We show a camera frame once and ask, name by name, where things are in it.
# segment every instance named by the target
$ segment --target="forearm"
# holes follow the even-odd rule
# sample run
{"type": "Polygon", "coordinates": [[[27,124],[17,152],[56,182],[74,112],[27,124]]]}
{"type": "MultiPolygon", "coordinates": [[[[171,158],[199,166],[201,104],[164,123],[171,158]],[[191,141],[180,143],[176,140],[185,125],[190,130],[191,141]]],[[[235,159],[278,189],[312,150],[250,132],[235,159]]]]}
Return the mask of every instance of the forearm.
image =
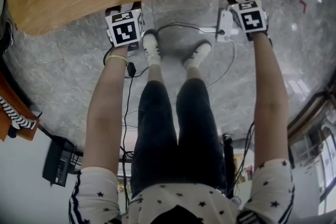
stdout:
{"type": "Polygon", "coordinates": [[[254,35],[257,103],[288,106],[288,96],[278,61],[266,35],[254,35]]]}
{"type": "MultiPolygon", "coordinates": [[[[112,54],[127,56],[127,46],[112,54]]],[[[111,59],[94,89],[87,117],[83,167],[100,166],[118,172],[122,133],[122,93],[125,62],[111,59]]]]}
{"type": "Polygon", "coordinates": [[[254,35],[257,99],[255,107],[255,164],[288,158],[288,96],[280,67],[264,34],[254,35]]]}

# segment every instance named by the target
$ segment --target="white star-print shirt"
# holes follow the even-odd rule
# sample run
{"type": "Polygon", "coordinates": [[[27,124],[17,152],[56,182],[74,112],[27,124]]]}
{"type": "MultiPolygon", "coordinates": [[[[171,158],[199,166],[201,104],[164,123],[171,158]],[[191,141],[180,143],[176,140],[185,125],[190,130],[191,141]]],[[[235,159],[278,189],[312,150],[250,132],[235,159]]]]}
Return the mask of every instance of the white star-print shirt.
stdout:
{"type": "Polygon", "coordinates": [[[290,164],[285,159],[268,161],[255,170],[250,199],[243,210],[206,185],[160,184],[139,193],[121,215],[117,185],[117,177],[109,170],[82,169],[69,201],[70,223],[150,224],[158,216],[182,207],[204,224],[285,224],[295,192],[290,164]]]}

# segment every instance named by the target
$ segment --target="white sneaker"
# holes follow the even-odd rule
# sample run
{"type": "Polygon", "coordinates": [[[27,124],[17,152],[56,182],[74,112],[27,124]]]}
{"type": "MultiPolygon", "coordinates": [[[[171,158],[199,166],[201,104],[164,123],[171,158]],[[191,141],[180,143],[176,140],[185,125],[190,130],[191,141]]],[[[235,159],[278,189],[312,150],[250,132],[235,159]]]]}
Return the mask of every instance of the white sneaker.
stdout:
{"type": "Polygon", "coordinates": [[[211,43],[208,40],[202,40],[198,43],[193,53],[182,61],[185,70],[188,70],[190,67],[198,68],[210,51],[211,43]]]}
{"type": "Polygon", "coordinates": [[[156,39],[155,31],[148,30],[143,38],[142,38],[142,45],[145,49],[148,64],[151,65],[160,65],[161,64],[161,56],[158,46],[158,40],[156,39]]]}

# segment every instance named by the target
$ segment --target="white device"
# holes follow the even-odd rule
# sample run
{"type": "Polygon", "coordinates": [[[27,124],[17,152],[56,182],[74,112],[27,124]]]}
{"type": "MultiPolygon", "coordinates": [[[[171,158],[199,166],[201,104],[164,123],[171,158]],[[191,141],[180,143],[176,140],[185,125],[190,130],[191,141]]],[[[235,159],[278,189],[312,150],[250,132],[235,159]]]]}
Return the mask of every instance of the white device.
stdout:
{"type": "Polygon", "coordinates": [[[230,42],[230,36],[233,27],[232,13],[222,9],[219,14],[216,39],[218,42],[230,42]]]}
{"type": "Polygon", "coordinates": [[[261,7],[261,0],[237,3],[229,6],[233,20],[244,33],[265,31],[267,29],[265,14],[261,7]]]}
{"type": "Polygon", "coordinates": [[[107,34],[115,47],[141,40],[143,18],[141,9],[133,9],[123,13],[110,14],[105,17],[108,24],[107,34]]]}

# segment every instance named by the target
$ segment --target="black jeans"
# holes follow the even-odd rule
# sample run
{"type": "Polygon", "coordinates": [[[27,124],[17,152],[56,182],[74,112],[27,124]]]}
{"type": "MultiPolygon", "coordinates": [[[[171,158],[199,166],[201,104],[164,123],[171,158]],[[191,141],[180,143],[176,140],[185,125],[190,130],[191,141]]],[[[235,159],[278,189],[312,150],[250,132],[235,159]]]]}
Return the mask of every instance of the black jeans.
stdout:
{"type": "Polygon", "coordinates": [[[132,161],[133,197],[159,183],[200,183],[226,192],[225,163],[205,83],[187,80],[177,96],[179,142],[165,86],[147,83],[141,95],[132,161]]]}

